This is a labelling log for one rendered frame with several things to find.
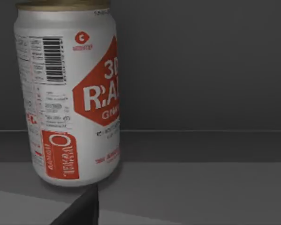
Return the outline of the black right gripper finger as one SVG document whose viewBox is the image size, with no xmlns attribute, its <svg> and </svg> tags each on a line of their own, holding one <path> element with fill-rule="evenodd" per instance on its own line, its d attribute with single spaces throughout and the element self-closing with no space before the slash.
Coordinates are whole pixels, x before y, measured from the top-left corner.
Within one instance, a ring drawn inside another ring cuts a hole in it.
<svg viewBox="0 0 281 225">
<path fill-rule="evenodd" d="M 89 185 L 83 194 L 49 225 L 99 225 L 98 184 Z"/>
</svg>

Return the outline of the red and white can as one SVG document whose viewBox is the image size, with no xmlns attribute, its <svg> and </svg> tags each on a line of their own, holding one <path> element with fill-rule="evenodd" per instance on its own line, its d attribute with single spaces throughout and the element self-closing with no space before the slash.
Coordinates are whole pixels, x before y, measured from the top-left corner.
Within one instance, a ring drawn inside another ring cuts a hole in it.
<svg viewBox="0 0 281 225">
<path fill-rule="evenodd" d="M 119 67 L 110 0 L 25 0 L 15 44 L 33 167 L 63 187 L 120 160 Z"/>
</svg>

